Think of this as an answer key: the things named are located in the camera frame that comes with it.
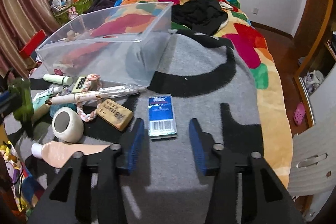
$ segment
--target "pink shoe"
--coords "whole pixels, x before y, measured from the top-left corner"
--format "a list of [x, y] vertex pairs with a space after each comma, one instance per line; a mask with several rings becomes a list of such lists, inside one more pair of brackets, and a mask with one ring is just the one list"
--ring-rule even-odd
[[293, 114], [294, 122], [297, 126], [299, 126], [302, 123], [305, 114], [306, 114], [305, 106], [301, 102], [297, 105], [296, 110], [294, 111]]

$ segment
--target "green basket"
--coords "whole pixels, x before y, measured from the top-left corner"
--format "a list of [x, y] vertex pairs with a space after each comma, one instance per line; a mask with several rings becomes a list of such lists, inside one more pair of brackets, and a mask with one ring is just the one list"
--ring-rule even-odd
[[54, 15], [54, 18], [61, 26], [63, 26], [70, 21], [67, 12], [70, 8], [75, 7], [78, 15], [82, 15], [86, 10], [88, 10], [91, 7], [91, 5], [92, 5], [91, 0], [79, 0], [75, 2], [73, 5], [67, 7], [63, 12]]

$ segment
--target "blue and white package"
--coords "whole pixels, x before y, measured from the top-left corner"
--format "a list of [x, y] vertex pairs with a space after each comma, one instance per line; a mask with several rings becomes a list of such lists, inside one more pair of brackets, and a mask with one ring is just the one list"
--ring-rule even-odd
[[174, 107], [170, 94], [149, 97], [148, 135], [152, 139], [176, 137]]

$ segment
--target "metal screw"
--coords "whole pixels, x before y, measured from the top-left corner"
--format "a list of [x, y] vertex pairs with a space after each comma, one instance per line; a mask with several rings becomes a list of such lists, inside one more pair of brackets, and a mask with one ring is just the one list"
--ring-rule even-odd
[[217, 151], [224, 149], [224, 145], [222, 145], [221, 143], [215, 143], [212, 147]]
[[77, 151], [75, 153], [73, 153], [72, 157], [75, 158], [75, 159], [79, 159], [83, 156], [83, 152], [82, 151]]
[[110, 145], [110, 149], [113, 151], [119, 150], [121, 148], [121, 145], [118, 143], [114, 143]]
[[252, 158], [259, 159], [261, 158], [261, 154], [258, 151], [254, 151], [251, 153]]

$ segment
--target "barcode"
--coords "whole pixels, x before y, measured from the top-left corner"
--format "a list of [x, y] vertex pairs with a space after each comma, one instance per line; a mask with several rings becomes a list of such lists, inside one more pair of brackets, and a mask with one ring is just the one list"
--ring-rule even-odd
[[151, 122], [151, 130], [159, 131], [159, 130], [174, 130], [173, 121], [155, 121]]

